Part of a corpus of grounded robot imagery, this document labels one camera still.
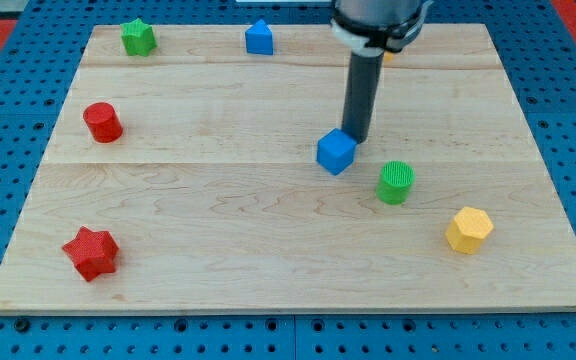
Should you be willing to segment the yellow block behind arm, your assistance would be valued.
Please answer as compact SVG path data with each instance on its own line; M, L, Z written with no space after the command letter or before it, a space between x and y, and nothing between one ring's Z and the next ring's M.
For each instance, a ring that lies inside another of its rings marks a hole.
M394 59L394 54L392 52L385 52L384 53L384 62L388 63Z

